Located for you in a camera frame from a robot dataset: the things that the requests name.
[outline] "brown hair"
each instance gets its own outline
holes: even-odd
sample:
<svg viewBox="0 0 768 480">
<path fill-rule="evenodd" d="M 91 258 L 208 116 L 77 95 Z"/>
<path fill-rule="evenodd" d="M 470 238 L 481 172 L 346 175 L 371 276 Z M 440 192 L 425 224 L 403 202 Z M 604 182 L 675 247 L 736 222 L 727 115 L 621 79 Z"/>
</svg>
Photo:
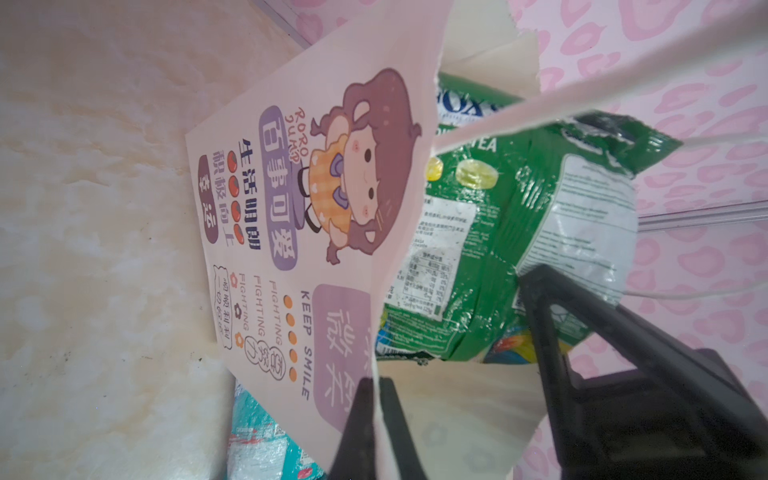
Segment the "brown hair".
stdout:
<svg viewBox="0 0 768 480">
<path fill-rule="evenodd" d="M 354 121 L 355 107 L 363 101 L 368 103 L 369 110 Z M 391 68 L 381 70 L 365 84 L 347 87 L 343 105 L 323 115 L 319 124 L 313 119 L 310 133 L 327 136 L 331 122 L 339 115 L 346 117 L 351 131 L 370 126 L 376 142 L 379 209 L 375 218 L 365 225 L 353 220 L 348 233 L 349 247 L 371 255 L 389 234 L 400 211 L 411 172 L 413 146 L 422 134 L 422 128 L 412 123 L 406 83 L 400 73 Z M 373 242 L 366 238 L 366 232 L 371 231 L 376 232 Z"/>
</svg>

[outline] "yellow checkered dress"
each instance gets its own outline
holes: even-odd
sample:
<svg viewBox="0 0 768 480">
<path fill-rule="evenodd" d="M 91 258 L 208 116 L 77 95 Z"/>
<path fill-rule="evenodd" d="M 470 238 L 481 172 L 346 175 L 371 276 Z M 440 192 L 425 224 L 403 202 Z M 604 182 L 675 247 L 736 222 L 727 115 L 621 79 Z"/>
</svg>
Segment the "yellow checkered dress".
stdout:
<svg viewBox="0 0 768 480">
<path fill-rule="evenodd" d="M 352 219 L 352 211 L 343 208 L 333 198 L 333 192 L 341 187 L 341 177 L 334 177 L 330 173 L 333 158 L 337 154 L 344 155 L 346 140 L 347 136 L 341 135 L 327 151 L 313 150 L 310 155 L 310 200 L 317 220 L 326 232 L 329 231 L 329 223 L 333 222 L 336 228 L 348 233 Z"/>
</svg>

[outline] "white cable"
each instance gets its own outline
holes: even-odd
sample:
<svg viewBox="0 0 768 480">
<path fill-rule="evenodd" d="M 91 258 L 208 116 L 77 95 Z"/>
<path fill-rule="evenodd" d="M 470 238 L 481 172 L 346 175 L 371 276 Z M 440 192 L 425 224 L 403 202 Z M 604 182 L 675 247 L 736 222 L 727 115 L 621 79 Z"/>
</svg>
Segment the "white cable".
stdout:
<svg viewBox="0 0 768 480">
<path fill-rule="evenodd" d="M 713 135 L 712 137 L 689 137 L 685 139 L 683 148 L 701 148 L 715 144 L 744 144 L 751 141 L 761 141 L 768 138 L 768 134 L 755 132 L 749 134 Z"/>
<path fill-rule="evenodd" d="M 768 2 L 672 41 L 636 62 L 514 104 L 497 114 L 435 138 L 433 154 L 444 154 L 477 138 L 514 134 L 589 111 L 693 68 L 732 58 L 768 38 Z"/>
<path fill-rule="evenodd" d="M 747 286 L 734 288 L 730 290 L 709 290 L 707 292 L 695 293 L 661 293 L 661 292 L 633 292 L 628 290 L 624 292 L 628 296 L 642 296 L 643 298 L 652 298 L 655 300 L 696 300 L 699 298 L 711 298 L 715 296 L 740 295 L 741 293 L 751 292 L 764 286 L 768 286 L 768 279 L 758 280 Z"/>
</svg>

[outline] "beige marble floor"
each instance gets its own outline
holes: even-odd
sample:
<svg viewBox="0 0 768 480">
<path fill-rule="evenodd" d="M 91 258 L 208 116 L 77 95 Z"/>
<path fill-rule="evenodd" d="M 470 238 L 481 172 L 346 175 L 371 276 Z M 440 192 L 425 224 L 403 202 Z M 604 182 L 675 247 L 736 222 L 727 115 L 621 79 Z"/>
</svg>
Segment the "beige marble floor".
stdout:
<svg viewBox="0 0 768 480">
<path fill-rule="evenodd" d="M 300 52 L 248 0 L 0 2 L 0 478 L 219 478 L 184 134 Z"/>
</svg>

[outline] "white label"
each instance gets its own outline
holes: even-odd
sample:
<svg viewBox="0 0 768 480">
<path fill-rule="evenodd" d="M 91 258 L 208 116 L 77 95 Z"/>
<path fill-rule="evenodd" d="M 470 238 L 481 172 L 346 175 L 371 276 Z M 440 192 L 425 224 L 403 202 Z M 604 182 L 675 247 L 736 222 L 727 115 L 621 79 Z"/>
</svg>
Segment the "white label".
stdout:
<svg viewBox="0 0 768 480">
<path fill-rule="evenodd" d="M 376 353 L 379 355 L 407 355 L 415 352 L 413 350 L 399 349 L 394 346 L 384 345 L 381 342 L 376 342 Z"/>
<path fill-rule="evenodd" d="M 617 305 L 632 266 L 628 252 L 636 239 L 634 189 L 629 179 L 568 154 L 552 205 L 520 259 L 518 275 L 546 263 Z M 519 293 L 515 308 L 522 309 Z"/>
<path fill-rule="evenodd" d="M 312 465 L 315 461 L 312 460 L 312 457 L 306 454 L 303 450 L 301 451 L 301 458 L 299 458 L 299 463 L 301 466 L 306 467 L 308 465 Z"/>
<path fill-rule="evenodd" d="M 441 322 L 476 214 L 474 204 L 426 196 L 416 235 L 386 302 Z"/>
<path fill-rule="evenodd" d="M 525 311 L 525 308 L 523 307 L 523 297 L 520 294 L 520 289 L 518 288 L 518 291 L 515 292 L 515 299 L 512 300 L 512 308 L 515 310 L 520 310 L 521 312 Z"/>
</svg>

